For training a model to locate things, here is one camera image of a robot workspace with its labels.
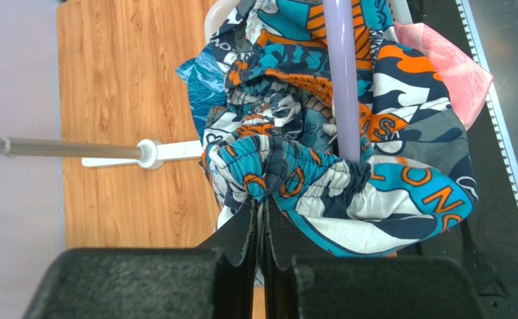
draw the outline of pink fabric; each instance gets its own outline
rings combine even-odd
[[[423,23],[394,23],[394,30],[400,44],[424,53],[430,60],[450,92],[453,110],[468,130],[485,104],[493,75]]]

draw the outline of purple handle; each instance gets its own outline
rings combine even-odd
[[[325,0],[323,5],[339,156],[359,162],[361,147],[351,0]]]

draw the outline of wood grain surface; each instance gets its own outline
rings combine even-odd
[[[175,69],[205,45],[215,0],[70,0],[57,11],[62,139],[136,145],[197,139]],[[66,242],[74,247],[193,247],[219,209],[197,160],[90,169],[64,159]],[[264,318],[255,289],[253,315]]]

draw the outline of white wall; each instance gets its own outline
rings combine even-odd
[[[60,139],[56,0],[0,0],[0,136]],[[61,160],[0,156],[0,319],[65,248]]]

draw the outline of metal pole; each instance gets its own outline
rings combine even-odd
[[[4,137],[0,138],[0,155],[9,158],[14,156],[51,156],[56,158],[128,158],[138,160],[142,157],[142,150],[136,146]]]

